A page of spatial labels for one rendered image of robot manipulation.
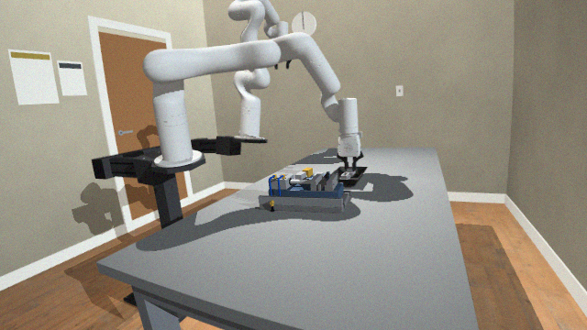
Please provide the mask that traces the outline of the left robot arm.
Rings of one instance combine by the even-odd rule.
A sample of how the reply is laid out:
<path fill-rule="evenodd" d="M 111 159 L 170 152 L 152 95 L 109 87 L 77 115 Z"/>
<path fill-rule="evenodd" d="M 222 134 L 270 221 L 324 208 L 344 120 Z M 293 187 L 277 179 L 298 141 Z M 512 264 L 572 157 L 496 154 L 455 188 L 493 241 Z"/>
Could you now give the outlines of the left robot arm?
<path fill-rule="evenodd" d="M 279 16 L 269 0 L 235 0 L 227 12 L 232 20 L 248 20 L 240 35 L 241 43 L 258 40 L 258 30 L 263 19 L 266 20 L 263 30 L 269 39 L 288 34 L 288 23 L 279 22 Z M 276 28 L 272 27 L 274 25 Z M 270 81 L 267 68 L 235 73 L 233 82 L 241 97 L 241 118 L 240 137 L 234 138 L 265 139 L 260 137 L 260 98 L 251 94 L 250 89 L 264 89 Z"/>

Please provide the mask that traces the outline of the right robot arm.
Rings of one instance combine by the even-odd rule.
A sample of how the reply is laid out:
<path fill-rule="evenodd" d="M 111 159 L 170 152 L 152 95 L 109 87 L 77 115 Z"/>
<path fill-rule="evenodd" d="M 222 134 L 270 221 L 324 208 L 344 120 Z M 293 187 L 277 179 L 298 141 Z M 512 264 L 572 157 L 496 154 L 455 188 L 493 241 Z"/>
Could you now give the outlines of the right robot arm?
<path fill-rule="evenodd" d="M 339 123 L 338 132 L 359 134 L 362 138 L 362 132 L 358 131 L 357 99 L 343 98 L 337 102 L 333 94 L 340 89 L 338 77 L 315 41 L 305 33 L 200 49 L 156 49 L 148 53 L 142 63 L 146 77 L 153 82 L 152 103 L 161 145 L 162 155 L 154 164 L 171 168 L 202 158 L 200 151 L 192 150 L 184 79 L 270 68 L 295 59 L 303 63 L 321 90 L 321 105 L 328 117 Z"/>

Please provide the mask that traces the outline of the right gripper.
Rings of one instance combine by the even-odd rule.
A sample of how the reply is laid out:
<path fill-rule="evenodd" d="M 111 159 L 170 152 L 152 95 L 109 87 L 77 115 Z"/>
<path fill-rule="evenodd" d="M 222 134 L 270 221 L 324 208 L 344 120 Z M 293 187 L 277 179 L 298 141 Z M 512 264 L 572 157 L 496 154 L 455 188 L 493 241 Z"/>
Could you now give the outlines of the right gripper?
<path fill-rule="evenodd" d="M 358 157 L 359 156 L 359 157 Z M 356 162 L 363 158 L 360 147 L 360 137 L 358 134 L 340 135 L 338 138 L 337 158 L 345 163 L 345 170 L 349 167 L 348 157 L 353 157 L 352 171 L 356 170 Z M 346 160 L 347 159 L 347 160 Z"/>

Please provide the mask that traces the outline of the yellow rectangular block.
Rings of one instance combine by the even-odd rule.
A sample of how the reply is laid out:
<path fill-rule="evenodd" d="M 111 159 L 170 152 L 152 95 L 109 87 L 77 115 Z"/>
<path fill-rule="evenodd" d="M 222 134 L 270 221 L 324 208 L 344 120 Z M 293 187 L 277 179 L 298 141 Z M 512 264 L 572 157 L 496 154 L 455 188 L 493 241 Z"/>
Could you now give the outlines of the yellow rectangular block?
<path fill-rule="evenodd" d="M 313 175 L 313 168 L 305 168 L 303 171 L 306 171 L 307 178 Z"/>

